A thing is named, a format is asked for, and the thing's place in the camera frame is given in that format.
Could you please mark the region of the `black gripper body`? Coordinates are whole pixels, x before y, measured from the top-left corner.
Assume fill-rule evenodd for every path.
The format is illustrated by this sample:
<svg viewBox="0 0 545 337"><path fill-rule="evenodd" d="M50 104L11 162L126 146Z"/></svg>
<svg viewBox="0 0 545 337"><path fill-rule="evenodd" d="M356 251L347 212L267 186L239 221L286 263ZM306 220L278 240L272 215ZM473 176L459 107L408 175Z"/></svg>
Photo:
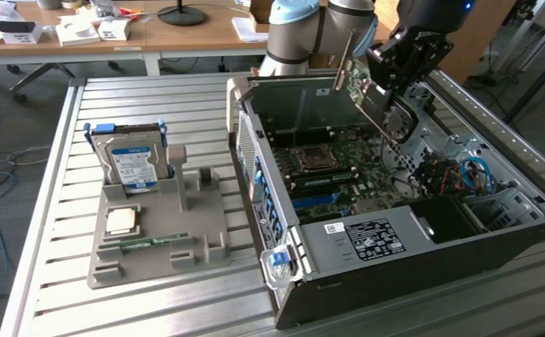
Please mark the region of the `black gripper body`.
<svg viewBox="0 0 545 337"><path fill-rule="evenodd" d="M466 0L403 0L398 4L399 24L391 40L399 53L411 53L422 46L442 46L447 35L464 25L475 7Z"/></svg>

